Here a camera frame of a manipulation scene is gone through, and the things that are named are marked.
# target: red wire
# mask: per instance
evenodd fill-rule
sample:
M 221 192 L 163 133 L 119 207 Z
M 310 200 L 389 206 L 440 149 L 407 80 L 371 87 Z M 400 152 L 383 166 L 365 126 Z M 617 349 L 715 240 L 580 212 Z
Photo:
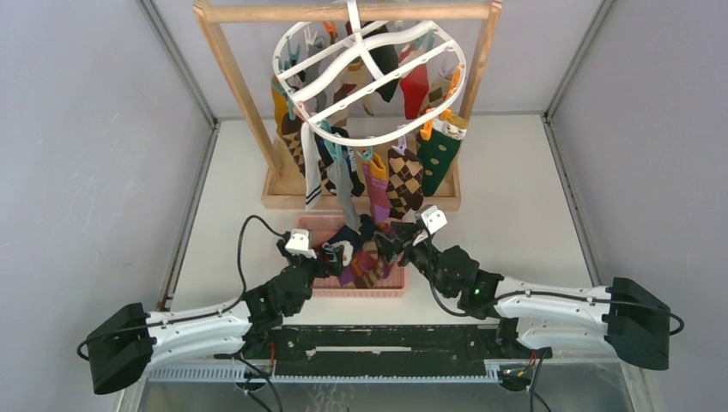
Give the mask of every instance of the red wire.
M 273 369 L 273 366 L 276 364 L 276 343 L 268 342 L 268 346 L 270 346 L 270 362 L 268 362 L 268 367 Z

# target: white table surface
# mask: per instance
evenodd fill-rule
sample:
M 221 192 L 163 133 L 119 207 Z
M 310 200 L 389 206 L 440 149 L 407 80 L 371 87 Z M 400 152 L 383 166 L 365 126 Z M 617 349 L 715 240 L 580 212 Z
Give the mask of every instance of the white table surface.
M 350 119 L 349 131 L 396 124 Z M 272 121 L 265 122 L 275 135 Z M 268 210 L 260 202 L 266 165 L 247 124 L 221 125 L 173 310 L 213 305 L 240 293 L 235 253 L 243 220 L 261 215 L 279 232 L 302 211 Z M 481 268 L 528 282 L 591 286 L 541 119 L 536 115 L 474 116 L 460 155 L 462 207 L 448 212 L 435 244 L 461 245 Z M 248 288 L 285 266 L 275 238 L 256 222 L 246 230 L 243 270 Z M 455 308 L 456 300 L 447 301 Z M 435 304 L 425 278 L 409 267 L 399 299 L 313 298 L 284 324 L 474 324 Z

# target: gray sock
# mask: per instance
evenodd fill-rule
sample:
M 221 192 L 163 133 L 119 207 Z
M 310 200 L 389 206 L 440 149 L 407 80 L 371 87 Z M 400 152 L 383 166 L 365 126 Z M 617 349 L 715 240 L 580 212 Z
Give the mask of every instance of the gray sock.
M 356 214 L 354 200 L 351 198 L 351 190 L 354 184 L 349 176 L 349 166 L 346 161 L 334 161 L 327 169 L 329 180 L 337 186 L 337 199 L 342 206 L 346 226 L 359 232 L 359 216 Z

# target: metal frame edge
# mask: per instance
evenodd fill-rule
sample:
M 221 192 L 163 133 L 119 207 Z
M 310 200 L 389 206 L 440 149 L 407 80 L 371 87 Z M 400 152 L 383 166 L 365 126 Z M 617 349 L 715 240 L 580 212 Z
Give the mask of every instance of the metal frame edge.
M 177 70 L 179 77 L 182 79 L 185 87 L 197 103 L 197 107 L 205 117 L 205 120 L 210 127 L 215 127 L 215 124 L 217 123 L 215 114 L 212 112 L 207 99 L 205 99 L 203 90 L 200 88 L 199 83 L 197 83 L 197 79 L 195 79 L 195 76 L 192 74 L 192 70 L 187 64 L 185 57 L 182 56 L 182 51 L 179 49 L 177 42 L 170 33 L 169 27 L 167 27 L 159 9 L 157 9 L 155 1 L 136 0 L 136 3 L 147 18 L 147 21 L 154 30 L 155 36 L 160 41 L 165 54 L 167 54 L 172 66 L 174 66 Z
M 573 55 L 571 63 L 569 63 L 567 67 L 566 73 L 564 73 L 564 76 L 559 82 L 559 86 L 554 92 L 554 97 L 551 98 L 551 101 L 549 102 L 549 107 L 546 109 L 546 113 L 544 114 L 544 116 L 549 122 L 554 117 L 556 111 L 559 109 L 559 106 L 561 105 L 561 102 L 563 101 L 566 92 L 571 87 L 574 76 L 579 71 L 581 64 L 584 63 L 586 55 L 591 50 L 594 44 L 594 40 L 597 38 L 599 31 L 604 26 L 604 22 L 610 15 L 610 12 L 614 8 L 616 2 L 617 0 L 602 0 L 602 2 L 597 7 L 597 12 L 591 19 L 589 28 L 586 29 L 584 38 L 579 43 L 579 46 L 577 47 L 576 52 Z
M 549 141 L 549 146 L 551 147 L 551 155 L 554 157 L 556 171 L 558 172 L 559 180 L 561 181 L 561 188 L 564 190 L 564 196 L 567 199 L 569 213 L 571 214 L 574 229 L 576 229 L 576 237 L 579 240 L 579 245 L 581 246 L 581 253 L 584 255 L 586 270 L 589 272 L 589 277 L 591 278 L 591 283 L 593 285 L 602 285 L 604 284 L 604 279 L 599 274 L 597 258 L 594 255 L 592 243 L 589 240 L 590 237 L 586 230 L 584 219 L 581 216 L 579 201 L 577 200 L 578 198 L 574 193 L 575 190 L 571 183 L 571 174 L 568 172 L 568 167 L 561 155 L 561 149 L 559 148 L 559 143 L 556 141 L 551 121 L 546 117 L 545 113 L 541 116 L 541 120 L 543 122 L 543 129 L 546 132 L 546 138 Z
M 216 124 L 215 127 L 211 128 L 209 131 L 207 144 L 205 145 L 205 149 L 203 152 L 203 158 L 197 170 L 195 185 L 192 188 L 190 199 L 187 202 L 187 206 L 185 208 L 184 219 L 182 221 L 181 227 L 179 228 L 177 245 L 174 248 L 172 262 L 170 263 L 169 270 L 167 271 L 165 287 L 161 291 L 161 296 L 157 307 L 158 310 L 164 311 L 166 309 L 167 302 L 172 299 L 174 289 L 177 287 L 179 272 L 182 270 L 182 263 L 185 261 L 187 246 L 190 243 L 190 236 L 192 234 L 192 226 L 194 226 L 195 223 L 195 216 L 197 215 L 197 210 L 200 205 L 200 199 L 203 195 L 205 181 L 207 180 L 207 173 L 209 171 L 210 164 L 212 163 L 212 156 L 215 153 L 217 135 L 219 132 L 219 123 Z

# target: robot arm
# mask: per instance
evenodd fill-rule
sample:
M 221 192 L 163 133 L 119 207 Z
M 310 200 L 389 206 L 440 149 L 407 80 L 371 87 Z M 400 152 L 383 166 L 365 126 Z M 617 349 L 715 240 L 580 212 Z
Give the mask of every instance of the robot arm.
M 682 326 L 670 332 L 670 308 L 637 283 L 615 278 L 610 287 L 557 288 L 490 273 L 459 246 L 434 248 L 429 238 L 445 225 L 445 214 L 434 206 L 414 223 L 393 222 L 397 236 L 375 234 L 379 255 L 414 264 L 434 290 L 459 296 L 462 316 L 500 318 L 502 347 L 599 347 L 638 367 L 667 369 L 670 335 Z M 286 233 L 277 246 L 288 266 L 235 300 L 183 312 L 145 312 L 141 303 L 123 307 L 76 351 L 89 360 L 94 392 L 118 391 L 168 363 L 265 345 L 267 331 L 311 299 L 315 278 L 343 271 L 343 248 L 316 252 L 311 238 L 304 229 Z
M 317 253 L 310 231 L 302 229 L 283 238 L 277 246 L 288 266 L 234 300 L 181 312 L 145 312 L 141 303 L 134 303 L 91 332 L 76 352 L 88 358 L 94 393 L 124 389 L 166 364 L 265 345 L 266 332 L 311 299 L 313 279 L 343 270 L 343 248 Z M 88 356 L 82 354 L 83 346 Z
M 501 318 L 503 339 L 529 349 L 602 348 L 638 367 L 668 368 L 670 335 L 682 322 L 670 331 L 670 308 L 636 282 L 617 277 L 610 287 L 558 288 L 481 270 L 459 246 L 438 251 L 425 241 L 446 225 L 445 214 L 434 206 L 415 223 L 392 225 L 397 237 L 377 238 L 388 261 L 402 253 L 399 264 L 414 264 L 443 296 L 459 296 L 463 315 Z

